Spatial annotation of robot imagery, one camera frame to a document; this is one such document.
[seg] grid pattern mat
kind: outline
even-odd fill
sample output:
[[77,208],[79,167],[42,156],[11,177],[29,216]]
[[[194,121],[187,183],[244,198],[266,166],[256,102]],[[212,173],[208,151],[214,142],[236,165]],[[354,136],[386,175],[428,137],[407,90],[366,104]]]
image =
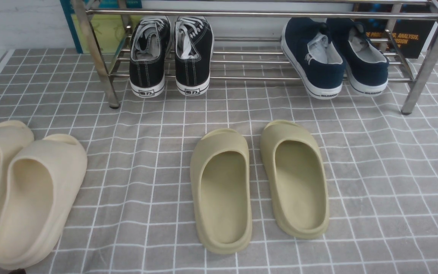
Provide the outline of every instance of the grid pattern mat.
[[[296,75],[267,68],[217,65],[213,74]],[[301,82],[214,81],[186,98],[168,81],[144,100],[127,80],[115,87],[119,110],[108,107],[91,57],[68,49],[17,50],[0,75],[0,122],[21,120],[36,139],[71,134],[89,155],[61,239],[28,273],[438,274],[438,64],[410,116],[399,111],[405,84],[375,98],[345,86],[333,100],[312,99]],[[295,239],[275,223],[259,154],[274,119],[303,125],[321,148],[331,218],[319,239]],[[251,154],[252,240],[234,255],[200,244],[189,177],[199,138],[224,127],[244,135]]]

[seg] canvas sneaker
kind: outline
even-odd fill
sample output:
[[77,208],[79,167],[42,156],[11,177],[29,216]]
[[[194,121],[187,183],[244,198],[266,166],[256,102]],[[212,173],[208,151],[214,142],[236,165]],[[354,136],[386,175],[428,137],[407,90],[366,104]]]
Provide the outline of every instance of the canvas sneaker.
[[388,85],[388,59],[366,36],[363,23],[351,19],[327,19],[332,40],[347,62],[346,72],[355,92],[377,96]]
[[339,94],[346,62],[332,44],[325,23],[290,19],[283,28],[281,48],[311,96],[332,99]]
[[143,17],[131,38],[129,81],[142,98],[160,95],[165,88],[165,57],[171,49],[166,16]]
[[204,94],[209,88],[214,34],[205,17],[179,17],[175,23],[175,77],[179,92]]

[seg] shoe rack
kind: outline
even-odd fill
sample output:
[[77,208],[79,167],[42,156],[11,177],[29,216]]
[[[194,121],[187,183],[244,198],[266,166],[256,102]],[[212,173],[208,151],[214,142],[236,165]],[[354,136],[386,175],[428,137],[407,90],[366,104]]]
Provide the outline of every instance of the shoe rack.
[[[123,57],[126,53],[130,52],[129,40],[132,34],[132,25],[130,21],[130,15],[167,15],[167,16],[214,16],[214,17],[277,17],[277,18],[291,18],[291,17],[310,17],[310,18],[352,18],[352,19],[387,19],[384,38],[371,39],[374,43],[380,43],[380,48],[385,51],[387,45],[393,45],[395,52],[385,52],[384,54],[389,57],[390,65],[399,66],[402,72],[402,77],[389,78],[391,83],[408,83],[410,91],[406,97],[405,103],[401,108],[403,115],[409,115],[412,113],[417,100],[422,93],[425,84],[433,71],[438,60],[438,26],[430,41],[429,51],[424,59],[417,76],[414,76],[407,60],[403,57],[400,49],[394,38],[391,35],[391,31],[395,25],[397,19],[403,20],[428,20],[436,21],[438,23],[438,2],[437,0],[263,0],[264,2],[309,2],[309,3],[377,3],[393,5],[391,12],[291,12],[291,11],[211,11],[211,10],[167,10],[167,9],[129,9],[126,7],[126,0],[117,0],[119,8],[104,9],[93,8],[86,9],[83,0],[71,0],[75,14],[78,18],[80,30],[87,39],[90,54],[94,59],[95,67],[99,75],[99,79],[103,85],[104,92],[108,98],[109,106],[113,109],[118,109],[120,102],[116,97],[116,93],[113,87],[113,80],[115,78],[128,78],[127,73],[118,73],[118,68],[121,62],[127,62],[128,58]],[[430,7],[429,13],[401,13],[400,9],[402,5],[426,5]],[[99,42],[96,39],[94,29],[90,23],[90,18],[94,14],[118,14],[121,16],[123,26],[125,28],[125,35],[121,40],[121,43],[116,50],[116,53],[109,66],[106,66],[101,50],[99,48]],[[236,37],[216,37],[215,41],[240,41],[240,42],[280,42],[279,38],[236,38]],[[268,52],[248,52],[248,51],[214,51],[214,55],[282,55],[281,51],[268,51]],[[212,63],[220,64],[240,64],[244,66],[248,65],[286,65],[287,61],[226,61],[226,60],[212,60]],[[174,79],[174,75],[167,75],[167,79]],[[246,76],[211,76],[212,80],[239,80],[239,81],[300,81],[300,78],[282,78],[282,77],[246,77]]]

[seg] floor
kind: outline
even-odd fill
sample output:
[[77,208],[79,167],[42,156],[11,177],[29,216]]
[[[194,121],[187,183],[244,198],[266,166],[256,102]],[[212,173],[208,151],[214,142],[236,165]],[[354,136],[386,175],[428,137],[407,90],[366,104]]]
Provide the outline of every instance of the floor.
[[[213,73],[295,75],[290,66]],[[91,57],[70,49],[17,50],[0,75],[0,122],[21,120],[37,139],[71,134],[89,155],[61,239],[29,274],[438,274],[438,64],[410,116],[399,111],[404,84],[374,98],[345,86],[333,100],[312,99],[300,82],[215,81],[185,98],[168,81],[145,100],[126,80],[115,87],[119,110],[108,107]],[[295,239],[275,223],[259,155],[273,119],[303,125],[321,147],[331,218],[320,239]],[[224,127],[243,134],[251,153],[253,236],[235,255],[202,247],[190,189],[196,142]]]

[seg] book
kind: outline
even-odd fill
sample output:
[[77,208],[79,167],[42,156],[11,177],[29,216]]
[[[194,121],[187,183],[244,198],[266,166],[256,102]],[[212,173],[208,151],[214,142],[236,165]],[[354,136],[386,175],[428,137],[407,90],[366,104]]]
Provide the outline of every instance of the book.
[[[118,8],[117,0],[83,0],[86,8]],[[127,7],[142,8],[141,0],[127,0]],[[79,21],[73,10],[71,0],[60,0],[65,18],[70,29],[75,49],[78,53],[89,53],[87,40],[80,31]],[[140,21],[141,16],[131,16],[133,27]],[[125,33],[120,15],[94,14],[90,16],[97,41],[102,53],[114,53]]]
[[[392,5],[360,3],[354,5],[353,11],[360,12],[390,12]],[[429,13],[430,8],[423,5],[402,5],[401,13]],[[366,26],[366,35],[369,38],[381,38],[388,20],[384,19],[357,19]],[[417,59],[424,48],[425,41],[433,28],[434,21],[400,20],[395,23],[392,36],[401,53],[406,58]]]

